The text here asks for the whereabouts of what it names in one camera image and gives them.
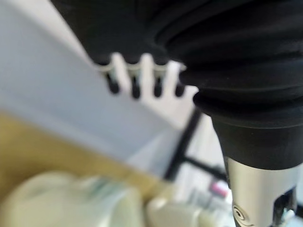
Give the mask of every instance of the blurry white object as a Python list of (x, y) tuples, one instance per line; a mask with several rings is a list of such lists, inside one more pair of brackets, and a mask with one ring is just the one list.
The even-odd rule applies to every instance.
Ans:
[(142, 205), (138, 192), (121, 183), (49, 172), (8, 197), (0, 226), (143, 227)]
[(150, 227), (215, 227), (212, 216), (199, 207), (156, 198), (146, 208)]

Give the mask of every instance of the black rubber sleeve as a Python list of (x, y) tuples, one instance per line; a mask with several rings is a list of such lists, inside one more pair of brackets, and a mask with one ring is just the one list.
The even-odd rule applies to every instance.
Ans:
[(226, 157), (303, 162), (303, 1), (177, 1), (148, 26), (149, 41), (187, 66), (181, 82), (199, 88), (194, 102)]

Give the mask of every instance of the black bar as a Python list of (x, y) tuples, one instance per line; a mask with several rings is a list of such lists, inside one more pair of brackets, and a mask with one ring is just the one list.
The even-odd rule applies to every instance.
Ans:
[(218, 178), (219, 180), (227, 181), (226, 173), (224, 171), (221, 171), (220, 169), (211, 167), (207, 164), (196, 161), (190, 157), (186, 157), (185, 161), (205, 172), (208, 172), (209, 174), (213, 175), (214, 177)]
[(303, 218), (303, 206), (298, 205), (296, 216)]
[(195, 108), (192, 112), (190, 120), (188, 121), (187, 127), (185, 128), (185, 130), (181, 136), (181, 139), (180, 139), (177, 149), (175, 151), (175, 155), (173, 156), (172, 160), (170, 161), (169, 167), (164, 175), (165, 180), (168, 180), (168, 181), (175, 180), (175, 178), (178, 174), (179, 168), (185, 160), (185, 154), (186, 154), (187, 148), (194, 135), (194, 132), (196, 131), (196, 128), (201, 119), (201, 116), (202, 116), (201, 111), (198, 110), (197, 108)]

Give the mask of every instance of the black metal frame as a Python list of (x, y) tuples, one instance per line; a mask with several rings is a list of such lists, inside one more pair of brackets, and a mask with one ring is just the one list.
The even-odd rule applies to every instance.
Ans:
[[(197, 161), (191, 157), (186, 156), (187, 148), (195, 134), (195, 131), (198, 127), (198, 123), (202, 117), (203, 114), (201, 113), (201, 111), (195, 108), (179, 140), (178, 146), (176, 148), (174, 156), (171, 159), (169, 167), (167, 168), (167, 171), (164, 175), (165, 180), (175, 181), (181, 165), (183, 163), (189, 163), (195, 166), (196, 168), (213, 175), (217, 179), (227, 181), (226, 173), (223, 170), (209, 166), (206, 163), (202, 163), (201, 161)], [(303, 205), (298, 205), (296, 215), (298, 217), (303, 218)]]

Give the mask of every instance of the beige surface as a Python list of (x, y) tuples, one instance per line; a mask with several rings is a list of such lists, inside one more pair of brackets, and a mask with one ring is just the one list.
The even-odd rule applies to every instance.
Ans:
[(88, 151), (0, 112), (0, 200), (22, 181), (49, 170), (101, 175), (135, 186), (144, 201), (170, 197), (173, 187), (159, 179)]

